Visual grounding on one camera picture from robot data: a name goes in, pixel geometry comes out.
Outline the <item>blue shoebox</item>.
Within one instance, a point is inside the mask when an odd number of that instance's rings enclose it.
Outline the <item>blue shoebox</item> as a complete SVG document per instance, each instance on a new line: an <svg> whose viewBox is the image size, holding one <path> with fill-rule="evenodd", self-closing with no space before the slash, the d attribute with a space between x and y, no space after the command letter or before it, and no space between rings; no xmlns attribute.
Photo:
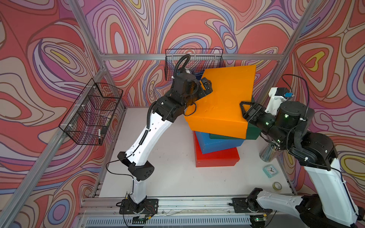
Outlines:
<svg viewBox="0 0 365 228"><path fill-rule="evenodd" d="M202 154L210 154L222 150L239 147L243 139L211 139L209 133L194 132Z"/></svg>

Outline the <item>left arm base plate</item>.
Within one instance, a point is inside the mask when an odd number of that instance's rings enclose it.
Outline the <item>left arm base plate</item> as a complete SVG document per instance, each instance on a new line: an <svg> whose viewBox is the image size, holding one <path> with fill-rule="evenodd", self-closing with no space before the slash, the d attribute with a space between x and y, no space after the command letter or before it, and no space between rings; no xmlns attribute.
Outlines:
<svg viewBox="0 0 365 228"><path fill-rule="evenodd" d="M141 203L134 203L131 199L123 199L116 204L122 215L155 215L158 212L159 199L146 198Z"/></svg>

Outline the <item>green shoebox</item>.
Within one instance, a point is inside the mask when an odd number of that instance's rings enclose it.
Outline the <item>green shoebox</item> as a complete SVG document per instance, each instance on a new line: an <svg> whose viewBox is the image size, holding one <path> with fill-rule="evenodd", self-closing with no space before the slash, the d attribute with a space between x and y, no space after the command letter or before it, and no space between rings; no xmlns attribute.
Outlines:
<svg viewBox="0 0 365 228"><path fill-rule="evenodd" d="M256 140L261 130L248 123L243 117L240 102L229 109L227 120L219 121L219 131L211 134L211 139L243 139Z"/></svg>

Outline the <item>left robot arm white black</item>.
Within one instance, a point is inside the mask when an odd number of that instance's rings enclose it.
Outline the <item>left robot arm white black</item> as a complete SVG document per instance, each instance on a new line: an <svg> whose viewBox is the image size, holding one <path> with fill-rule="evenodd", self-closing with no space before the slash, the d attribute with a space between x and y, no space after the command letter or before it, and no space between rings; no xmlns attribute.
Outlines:
<svg viewBox="0 0 365 228"><path fill-rule="evenodd" d="M128 199L139 206L146 199L146 180L155 170L147 160L149 154L163 133L181 115L186 115L189 106L213 92L212 83L207 78L197 79L186 66L191 55L183 55L174 68L172 87L165 95L154 101L148 108L146 126L133 145L118 154L134 178L133 192Z"/></svg>

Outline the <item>red shoebox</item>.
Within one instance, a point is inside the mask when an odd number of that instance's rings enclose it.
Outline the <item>red shoebox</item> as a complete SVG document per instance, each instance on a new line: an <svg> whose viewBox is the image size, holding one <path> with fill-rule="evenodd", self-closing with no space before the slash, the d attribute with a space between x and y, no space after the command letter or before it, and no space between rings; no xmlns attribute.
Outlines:
<svg viewBox="0 0 365 228"><path fill-rule="evenodd" d="M194 134L195 167L229 167L240 160L237 148L203 154L196 134Z"/></svg>

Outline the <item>orange shoebox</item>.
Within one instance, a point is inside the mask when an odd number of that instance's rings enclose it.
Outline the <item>orange shoebox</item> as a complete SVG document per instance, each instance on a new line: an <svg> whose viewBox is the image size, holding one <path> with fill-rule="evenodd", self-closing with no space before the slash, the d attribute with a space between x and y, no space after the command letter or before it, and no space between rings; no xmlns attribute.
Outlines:
<svg viewBox="0 0 365 228"><path fill-rule="evenodd" d="M187 108L190 129L245 139L248 122L240 103L252 101L255 76L255 65L206 69L203 77L211 81L213 92Z"/></svg>

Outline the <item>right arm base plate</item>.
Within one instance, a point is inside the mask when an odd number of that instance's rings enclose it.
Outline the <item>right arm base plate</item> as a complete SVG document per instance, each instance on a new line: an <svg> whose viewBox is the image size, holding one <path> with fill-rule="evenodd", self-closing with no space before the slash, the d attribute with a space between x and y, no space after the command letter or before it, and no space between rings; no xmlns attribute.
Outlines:
<svg viewBox="0 0 365 228"><path fill-rule="evenodd" d="M273 212L272 209L264 209L261 207L255 199L247 198L232 198L232 202L228 203L232 206L235 213L266 213Z"/></svg>

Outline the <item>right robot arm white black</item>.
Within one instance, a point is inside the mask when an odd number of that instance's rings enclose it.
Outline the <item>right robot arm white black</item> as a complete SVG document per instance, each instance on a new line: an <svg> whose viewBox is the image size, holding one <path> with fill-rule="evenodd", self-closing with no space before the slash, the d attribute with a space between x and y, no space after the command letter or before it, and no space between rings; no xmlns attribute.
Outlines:
<svg viewBox="0 0 365 228"><path fill-rule="evenodd" d="M252 212L267 209L300 218L310 228L354 228L365 211L355 205L340 171L333 141L308 130L313 109L297 101L279 105L276 115L259 104L240 103L242 116L271 138L271 145L286 150L304 167L316 193L310 196L280 195L255 188L246 199Z"/></svg>

